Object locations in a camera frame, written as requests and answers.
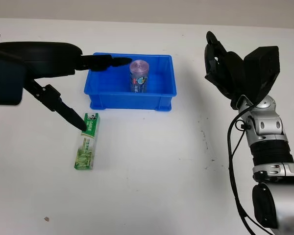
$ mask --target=white table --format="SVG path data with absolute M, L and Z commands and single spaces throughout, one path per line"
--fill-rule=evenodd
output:
M 68 42 L 84 54 L 170 54 L 178 93 L 168 113 L 100 111 L 92 171 L 73 168 L 80 132 L 28 92 L 19 106 L 0 107 L 0 235 L 247 234 L 227 170 L 226 131 L 236 111 L 204 79 L 208 30 L 241 57 L 279 46 L 281 73 L 270 94 L 294 156 L 293 29 L 0 19 L 2 42 Z M 82 115 L 92 111 L 86 75 L 38 82 L 52 84 Z M 239 135 L 233 131 L 233 143 Z M 253 215 L 245 138 L 234 167 L 242 204 Z

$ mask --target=toothpaste package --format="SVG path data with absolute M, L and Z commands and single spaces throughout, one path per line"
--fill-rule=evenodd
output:
M 99 114 L 85 114 L 84 121 L 87 125 L 87 130 L 80 134 L 78 140 L 78 150 L 74 168 L 77 170 L 92 169 L 94 163 Z

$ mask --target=blue plastic bin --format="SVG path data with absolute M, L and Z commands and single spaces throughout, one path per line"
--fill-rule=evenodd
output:
M 155 109 L 170 111 L 171 99 L 176 96 L 173 63 L 170 55 L 111 54 L 149 63 L 146 93 L 130 91 L 129 65 L 109 67 L 106 71 L 89 70 L 84 93 L 92 109 Z

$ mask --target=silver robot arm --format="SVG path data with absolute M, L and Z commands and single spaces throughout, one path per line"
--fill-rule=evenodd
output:
M 251 106 L 244 97 L 239 112 Z M 294 160 L 275 101 L 266 96 L 242 115 L 253 155 L 253 205 L 257 221 L 276 235 L 294 235 Z

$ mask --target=black cable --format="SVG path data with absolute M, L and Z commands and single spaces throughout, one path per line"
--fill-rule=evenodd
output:
M 254 220 L 252 220 L 249 215 L 246 213 L 246 211 L 244 210 L 244 208 L 242 207 L 241 203 L 240 203 L 240 200 L 239 200 L 239 195 L 238 195 L 238 192 L 237 192 L 237 188 L 236 188 L 236 182 L 235 182 L 235 176 L 234 176 L 234 170 L 233 170 L 233 156 L 234 156 L 234 153 L 236 152 L 238 146 L 240 145 L 241 143 L 241 140 L 244 136 L 244 133 L 245 133 L 245 130 L 247 128 L 247 125 L 245 124 L 245 122 L 243 120 L 239 120 L 239 118 L 247 113 L 248 111 L 250 111 L 251 109 L 253 109 L 254 107 L 256 107 L 257 104 L 255 105 L 252 105 L 250 107 L 248 107 L 247 109 L 243 110 L 242 112 L 240 112 L 238 115 L 235 116 L 235 118 L 232 120 L 230 126 L 229 126 L 229 129 L 228 129 L 228 132 L 227 132 L 227 146 L 228 146 L 228 156 L 229 156 L 229 175 L 230 175 L 230 183 L 231 183 L 231 187 L 232 187 L 232 191 L 233 191 L 233 194 L 234 194 L 234 198 L 235 198 L 235 202 L 236 202 L 236 206 L 237 206 L 237 210 L 239 212 L 239 215 L 240 215 L 240 218 L 243 222 L 243 224 L 245 225 L 246 229 L 248 230 L 248 232 L 251 234 L 251 235 L 256 235 L 253 230 L 250 228 L 250 226 L 248 225 L 248 223 L 246 222 L 246 217 L 248 219 L 250 219 L 255 225 L 257 225 L 259 228 L 261 228 L 263 231 L 265 231 L 266 233 L 268 233 L 269 235 L 273 235 L 272 233 L 270 233 L 269 231 L 267 231 L 266 229 L 264 229 L 263 227 L 261 227 L 258 223 L 256 223 Z M 242 121 L 243 122 L 243 129 L 239 129 L 237 127 L 237 123 L 239 121 Z M 239 131 L 242 131 L 242 135 L 232 153 L 232 146 L 231 146 L 231 132 L 232 132 L 232 128 L 233 126 L 235 125 L 236 129 L 239 130 Z

